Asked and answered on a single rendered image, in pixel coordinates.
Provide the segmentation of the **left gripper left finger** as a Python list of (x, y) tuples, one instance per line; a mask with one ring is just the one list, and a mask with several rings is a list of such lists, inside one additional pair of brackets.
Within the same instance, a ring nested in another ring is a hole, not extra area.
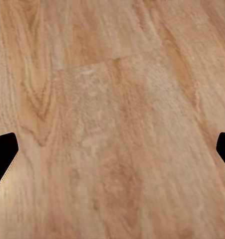
[(18, 143), (14, 132), (0, 136), (0, 180), (18, 153)]

